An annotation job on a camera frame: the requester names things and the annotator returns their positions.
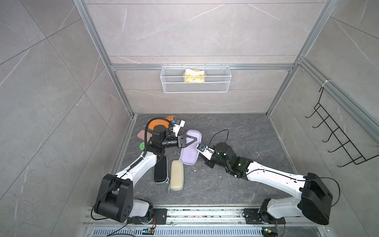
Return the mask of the white zippered umbrella sleeve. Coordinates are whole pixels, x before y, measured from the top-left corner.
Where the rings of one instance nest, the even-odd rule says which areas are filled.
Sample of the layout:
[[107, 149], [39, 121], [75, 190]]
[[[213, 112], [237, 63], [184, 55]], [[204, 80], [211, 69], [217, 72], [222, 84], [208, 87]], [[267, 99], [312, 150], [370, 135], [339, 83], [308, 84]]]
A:
[[174, 160], [171, 164], [170, 183], [168, 192], [180, 191], [184, 187], [184, 166], [179, 160]]

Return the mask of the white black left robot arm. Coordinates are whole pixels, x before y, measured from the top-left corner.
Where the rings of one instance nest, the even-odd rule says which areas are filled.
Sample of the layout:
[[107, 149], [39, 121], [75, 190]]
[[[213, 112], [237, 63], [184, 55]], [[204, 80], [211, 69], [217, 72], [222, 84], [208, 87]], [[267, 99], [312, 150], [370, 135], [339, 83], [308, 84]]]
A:
[[134, 198], [134, 186], [149, 169], [166, 159], [165, 149], [170, 147], [188, 148], [197, 145], [201, 139], [191, 135], [169, 134], [173, 129], [158, 125], [154, 128], [151, 138], [148, 130], [144, 132], [144, 151], [127, 168], [117, 174], [103, 177], [98, 195], [91, 210], [104, 219], [123, 223], [129, 219], [140, 219], [147, 222], [154, 217], [153, 204]]

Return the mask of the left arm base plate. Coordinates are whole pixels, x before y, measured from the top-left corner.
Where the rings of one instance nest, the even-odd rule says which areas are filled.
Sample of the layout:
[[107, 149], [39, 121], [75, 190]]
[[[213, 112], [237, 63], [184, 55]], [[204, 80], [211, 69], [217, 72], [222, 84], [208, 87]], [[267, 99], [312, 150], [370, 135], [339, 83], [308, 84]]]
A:
[[128, 223], [131, 224], [142, 224], [142, 225], [165, 225], [167, 219], [168, 209], [166, 208], [154, 208], [148, 211], [147, 215], [144, 217], [131, 217], [127, 219]]

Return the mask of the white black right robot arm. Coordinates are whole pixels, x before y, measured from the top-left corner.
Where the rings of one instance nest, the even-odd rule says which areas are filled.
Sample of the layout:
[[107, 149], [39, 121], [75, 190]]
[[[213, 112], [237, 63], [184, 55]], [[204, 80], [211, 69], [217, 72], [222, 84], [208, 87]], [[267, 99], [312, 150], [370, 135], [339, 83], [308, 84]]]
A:
[[210, 168], [221, 166], [237, 179], [263, 183], [290, 195], [265, 199], [258, 211], [261, 221], [276, 224], [286, 217], [305, 217], [319, 225], [329, 224], [333, 195], [316, 174], [291, 174], [261, 165], [237, 156], [226, 142], [214, 147], [199, 144], [196, 149]]

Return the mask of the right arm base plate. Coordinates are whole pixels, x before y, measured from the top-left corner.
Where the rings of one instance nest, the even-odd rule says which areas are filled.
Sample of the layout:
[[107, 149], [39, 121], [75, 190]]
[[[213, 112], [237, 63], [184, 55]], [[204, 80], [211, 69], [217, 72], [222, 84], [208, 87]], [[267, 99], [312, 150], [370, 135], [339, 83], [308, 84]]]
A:
[[282, 225], [286, 224], [285, 218], [275, 219], [267, 213], [260, 213], [259, 208], [245, 208], [242, 212], [242, 217], [245, 219], [246, 224], [271, 224], [271, 225]]

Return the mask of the purple zippered umbrella sleeve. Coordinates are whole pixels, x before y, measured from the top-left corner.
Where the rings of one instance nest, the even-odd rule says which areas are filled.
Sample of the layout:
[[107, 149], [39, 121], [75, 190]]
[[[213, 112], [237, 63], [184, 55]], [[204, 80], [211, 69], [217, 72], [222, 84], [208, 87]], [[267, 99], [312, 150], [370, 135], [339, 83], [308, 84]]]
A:
[[[188, 130], [186, 132], [186, 136], [194, 136], [194, 137], [197, 137], [198, 138], [198, 142], [199, 144], [201, 143], [201, 139], [202, 139], [202, 135], [199, 131], [197, 130]], [[196, 148], [191, 148], [191, 147], [187, 147], [187, 148], [182, 148], [181, 150], [181, 155], [180, 155], [180, 161], [181, 163], [183, 163], [184, 165], [194, 165], [198, 159], [198, 156], [199, 156], [199, 151], [196, 149]]]

